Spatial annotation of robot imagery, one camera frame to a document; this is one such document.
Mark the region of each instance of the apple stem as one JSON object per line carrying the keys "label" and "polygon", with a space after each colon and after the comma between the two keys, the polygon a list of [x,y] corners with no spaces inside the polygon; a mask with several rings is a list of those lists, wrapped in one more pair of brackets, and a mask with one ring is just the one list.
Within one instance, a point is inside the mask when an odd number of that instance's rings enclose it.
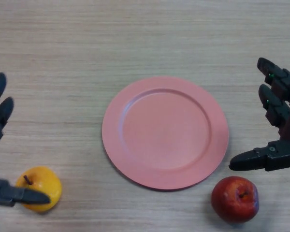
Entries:
{"label": "apple stem", "polygon": [[242,194],[238,195],[240,198],[243,198],[244,196],[248,195],[248,192],[243,192]]}
{"label": "apple stem", "polygon": [[33,184],[33,182],[30,181],[26,175],[24,176],[24,179],[26,180],[27,184],[29,184],[29,185]]}

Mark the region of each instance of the plate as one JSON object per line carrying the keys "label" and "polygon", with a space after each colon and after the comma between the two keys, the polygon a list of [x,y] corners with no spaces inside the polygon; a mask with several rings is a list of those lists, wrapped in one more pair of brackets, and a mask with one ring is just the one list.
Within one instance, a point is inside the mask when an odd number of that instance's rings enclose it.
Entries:
{"label": "plate", "polygon": [[229,129],[217,101],[176,77],[132,83],[109,104],[102,141],[113,165],[152,189],[176,190],[207,178],[225,156]]}

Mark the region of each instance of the red apple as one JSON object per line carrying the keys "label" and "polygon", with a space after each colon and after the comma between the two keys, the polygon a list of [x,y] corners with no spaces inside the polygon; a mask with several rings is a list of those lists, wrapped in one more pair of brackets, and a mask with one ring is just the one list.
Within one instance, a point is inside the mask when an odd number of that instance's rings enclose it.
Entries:
{"label": "red apple", "polygon": [[259,210],[256,186],[239,176],[220,180],[213,189],[211,204],[215,212],[230,224],[251,220]]}

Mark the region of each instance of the wooden table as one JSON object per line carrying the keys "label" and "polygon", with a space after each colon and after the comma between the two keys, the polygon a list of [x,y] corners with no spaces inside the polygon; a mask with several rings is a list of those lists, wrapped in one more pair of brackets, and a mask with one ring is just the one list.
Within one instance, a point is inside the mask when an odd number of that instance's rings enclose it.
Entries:
{"label": "wooden table", "polygon": [[[40,216],[0,207],[1,232],[290,232],[290,169],[233,172],[230,159],[279,138],[258,97],[265,57],[290,70],[290,0],[0,0],[0,72],[15,109],[0,142],[0,177],[46,165],[60,204]],[[103,151],[101,123],[126,85],[156,75],[193,81],[224,110],[230,145],[219,168],[178,192],[121,177]],[[254,182],[260,210],[233,227],[212,210],[214,185]]]}

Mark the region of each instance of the table surface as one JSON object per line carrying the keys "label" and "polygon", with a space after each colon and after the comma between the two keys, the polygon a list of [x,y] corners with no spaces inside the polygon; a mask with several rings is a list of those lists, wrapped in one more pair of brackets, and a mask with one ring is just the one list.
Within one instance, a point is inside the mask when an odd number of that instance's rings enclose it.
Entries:
{"label": "table surface", "polygon": [[[14,183],[45,165],[63,184],[46,215],[0,207],[0,231],[290,232],[290,168],[233,172],[230,159],[279,138],[265,118],[257,70],[265,57],[290,70],[290,0],[0,0],[0,72],[15,109],[0,141],[0,177]],[[189,189],[157,192],[121,177],[103,150],[101,124],[126,85],[157,75],[190,80],[221,105],[228,152]],[[229,175],[254,182],[260,210],[224,223],[210,206]]]}

